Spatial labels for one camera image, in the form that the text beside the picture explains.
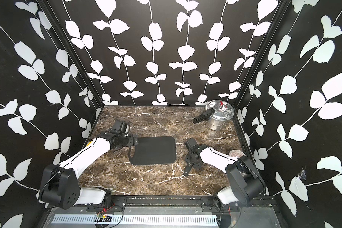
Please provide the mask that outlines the black handled cleaver knife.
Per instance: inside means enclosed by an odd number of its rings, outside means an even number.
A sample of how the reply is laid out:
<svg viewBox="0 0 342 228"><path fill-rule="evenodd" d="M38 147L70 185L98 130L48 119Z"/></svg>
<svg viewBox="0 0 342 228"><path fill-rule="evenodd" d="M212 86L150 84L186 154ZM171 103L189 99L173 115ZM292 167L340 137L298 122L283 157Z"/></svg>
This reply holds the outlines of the black handled cleaver knife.
<svg viewBox="0 0 342 228"><path fill-rule="evenodd" d="M185 177L187 177L187 176L189 175L191 169L192 169L192 165L189 164L189 163L187 163L187 165L186 165L186 167L185 167L185 169L184 169L184 171L183 171L183 175L184 175Z"/></svg>

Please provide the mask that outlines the black cutting board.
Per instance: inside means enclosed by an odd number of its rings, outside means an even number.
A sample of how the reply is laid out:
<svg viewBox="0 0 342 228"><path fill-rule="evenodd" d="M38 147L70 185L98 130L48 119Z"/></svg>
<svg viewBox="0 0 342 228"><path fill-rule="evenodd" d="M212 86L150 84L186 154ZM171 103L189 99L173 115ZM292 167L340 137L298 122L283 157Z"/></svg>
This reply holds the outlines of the black cutting board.
<svg viewBox="0 0 342 228"><path fill-rule="evenodd" d="M128 158L133 165L169 164L176 161L176 142L172 136L141 137L135 145L133 156Z"/></svg>

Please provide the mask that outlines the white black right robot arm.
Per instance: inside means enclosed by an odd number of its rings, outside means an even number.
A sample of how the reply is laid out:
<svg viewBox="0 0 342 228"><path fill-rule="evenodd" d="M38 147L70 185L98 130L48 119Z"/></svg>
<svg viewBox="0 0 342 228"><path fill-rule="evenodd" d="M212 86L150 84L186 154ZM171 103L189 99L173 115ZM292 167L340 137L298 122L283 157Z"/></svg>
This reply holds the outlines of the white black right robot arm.
<svg viewBox="0 0 342 228"><path fill-rule="evenodd" d="M192 168L201 169L203 164L209 164L227 175L229 187L220 190L215 197L215 202L221 206L231 203L246 205L265 192L266 184L248 157L229 156L203 144L185 146L188 149L185 157L187 165L183 171L185 177Z"/></svg>

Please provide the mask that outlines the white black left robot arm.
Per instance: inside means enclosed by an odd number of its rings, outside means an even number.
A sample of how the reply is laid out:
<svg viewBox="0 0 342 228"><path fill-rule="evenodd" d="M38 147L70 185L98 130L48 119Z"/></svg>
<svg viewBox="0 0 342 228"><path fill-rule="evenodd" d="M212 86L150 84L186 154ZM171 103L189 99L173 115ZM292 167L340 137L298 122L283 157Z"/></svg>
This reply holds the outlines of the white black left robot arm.
<svg viewBox="0 0 342 228"><path fill-rule="evenodd" d="M81 188L78 179L100 156L112 149L138 145L138 136L133 134L101 134L84 149L67 160L48 165L42 175L38 199L52 206L69 209L74 205L98 204L110 208L111 193L99 188Z"/></svg>

